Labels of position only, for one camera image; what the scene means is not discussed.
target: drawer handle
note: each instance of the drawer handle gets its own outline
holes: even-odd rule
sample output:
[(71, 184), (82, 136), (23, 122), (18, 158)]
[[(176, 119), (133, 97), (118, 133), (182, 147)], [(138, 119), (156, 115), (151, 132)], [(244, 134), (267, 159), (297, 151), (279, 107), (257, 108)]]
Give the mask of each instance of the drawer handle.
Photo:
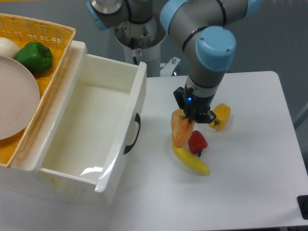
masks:
[(139, 132), (140, 132), (140, 126), (141, 126), (141, 119), (140, 119), (140, 115), (138, 113), (136, 113), (136, 117), (135, 117), (135, 121), (138, 123), (139, 127), (138, 127), (138, 131), (137, 131), (137, 135), (135, 138), (134, 143), (132, 143), (131, 145), (126, 145), (125, 149), (124, 149), (124, 154), (130, 152), (130, 150), (135, 146), (136, 141), (138, 139), (139, 136)]

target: gray wall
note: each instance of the gray wall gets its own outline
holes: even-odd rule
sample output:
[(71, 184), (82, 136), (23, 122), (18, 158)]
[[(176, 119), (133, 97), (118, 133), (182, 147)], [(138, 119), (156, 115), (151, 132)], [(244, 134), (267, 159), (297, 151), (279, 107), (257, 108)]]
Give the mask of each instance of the gray wall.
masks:
[[(124, 61), (123, 51), (112, 30), (96, 29), (85, 7), (86, 1), (1, 2), (0, 12), (74, 27), (77, 29), (75, 40), (85, 42), (88, 53)], [(167, 0), (154, 0), (154, 11), (159, 13), (166, 2)], [(307, 0), (263, 0), (256, 14), (227, 26), (238, 43), (229, 71), (271, 70), (278, 73), (292, 118), (308, 102), (307, 22)], [(179, 73), (188, 73), (190, 64), (169, 37), (165, 39), (161, 49), (161, 62), (177, 56), (181, 59)], [(304, 160), (308, 160), (308, 120), (296, 133)]]

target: plate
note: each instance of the plate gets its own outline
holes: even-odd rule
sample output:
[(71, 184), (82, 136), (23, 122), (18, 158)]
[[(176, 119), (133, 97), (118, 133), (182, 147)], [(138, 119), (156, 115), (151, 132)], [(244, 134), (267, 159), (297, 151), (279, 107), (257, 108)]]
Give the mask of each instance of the plate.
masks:
[(24, 129), (39, 105), (39, 87), (28, 69), (0, 56), (0, 140)]

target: red bell pepper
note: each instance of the red bell pepper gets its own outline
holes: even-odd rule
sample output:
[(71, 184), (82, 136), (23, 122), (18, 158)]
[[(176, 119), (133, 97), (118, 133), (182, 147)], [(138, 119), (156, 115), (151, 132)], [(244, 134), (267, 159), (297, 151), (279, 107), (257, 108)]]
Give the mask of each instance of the red bell pepper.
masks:
[(192, 132), (192, 135), (188, 140), (188, 145), (192, 154), (200, 157), (203, 149), (207, 147), (207, 142), (201, 132), (195, 130)]

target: toy vegetable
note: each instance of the toy vegetable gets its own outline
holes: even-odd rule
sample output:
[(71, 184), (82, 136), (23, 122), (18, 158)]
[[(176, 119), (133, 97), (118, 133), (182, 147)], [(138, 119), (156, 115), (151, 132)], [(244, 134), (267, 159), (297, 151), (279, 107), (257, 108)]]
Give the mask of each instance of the toy vegetable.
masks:
[(40, 42), (27, 43), (14, 58), (24, 65), (32, 74), (40, 74), (52, 66), (52, 53)]
[(204, 136), (199, 131), (193, 131), (192, 136), (188, 140), (189, 149), (193, 154), (201, 156), (201, 152), (207, 147), (207, 142)]
[(209, 125), (212, 128), (215, 128), (216, 130), (220, 131), (226, 126), (228, 122), (231, 108), (227, 106), (226, 104), (221, 103), (213, 110), (213, 112), (216, 114), (217, 117)]
[(20, 48), (8, 38), (0, 38), (0, 55), (14, 58)]
[(183, 147), (192, 135), (195, 122), (189, 123), (189, 119), (185, 119), (182, 109), (178, 109), (171, 116), (171, 130), (174, 145), (177, 148)]

